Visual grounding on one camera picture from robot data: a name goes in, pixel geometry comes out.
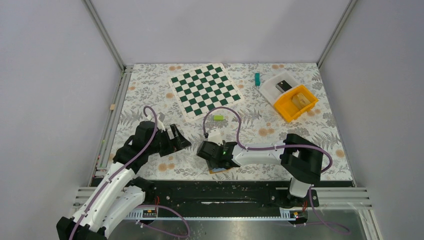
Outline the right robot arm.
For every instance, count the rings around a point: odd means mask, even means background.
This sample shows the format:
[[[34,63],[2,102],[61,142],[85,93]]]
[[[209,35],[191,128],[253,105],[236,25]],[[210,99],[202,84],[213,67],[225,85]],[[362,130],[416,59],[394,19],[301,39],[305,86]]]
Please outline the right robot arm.
[[[245,146],[236,141],[205,140],[197,150],[197,156],[206,160],[212,169],[228,170],[255,164],[282,166],[291,174],[286,198],[293,206],[301,205],[310,187],[321,180],[324,155],[323,149],[294,133],[276,143]]]

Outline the gold cards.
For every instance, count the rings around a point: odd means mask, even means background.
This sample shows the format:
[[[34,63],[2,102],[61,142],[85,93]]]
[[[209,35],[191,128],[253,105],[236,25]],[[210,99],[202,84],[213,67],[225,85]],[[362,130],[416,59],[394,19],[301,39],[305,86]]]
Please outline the gold cards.
[[[298,93],[295,94],[292,99],[291,99],[292,103],[298,108],[298,109],[303,109],[306,106],[308,106],[311,102],[305,97],[304,94],[302,93]]]

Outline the orange leather card holder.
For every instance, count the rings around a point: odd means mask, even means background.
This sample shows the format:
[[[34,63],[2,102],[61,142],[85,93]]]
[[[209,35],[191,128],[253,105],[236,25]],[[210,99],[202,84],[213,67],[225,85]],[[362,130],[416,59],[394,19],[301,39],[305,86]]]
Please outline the orange leather card holder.
[[[206,163],[210,174],[225,172],[234,167],[232,161],[207,161]]]

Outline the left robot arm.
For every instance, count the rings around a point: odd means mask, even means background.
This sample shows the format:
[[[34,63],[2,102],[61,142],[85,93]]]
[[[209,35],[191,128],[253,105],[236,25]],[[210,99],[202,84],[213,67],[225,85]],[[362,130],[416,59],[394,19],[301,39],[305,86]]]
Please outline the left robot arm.
[[[117,225],[137,206],[155,200],[153,182],[137,176],[149,156],[161,157],[192,144],[172,124],[173,138],[160,121],[142,121],[124,145],[116,151],[109,171],[89,199],[72,217],[56,224],[61,240],[106,240]]]

